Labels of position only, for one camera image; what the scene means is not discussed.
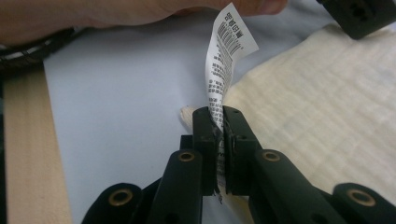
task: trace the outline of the textured fabric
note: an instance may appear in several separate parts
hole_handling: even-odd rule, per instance
[[[248,72],[225,104],[311,183],[367,186],[396,204],[396,34],[329,25]]]

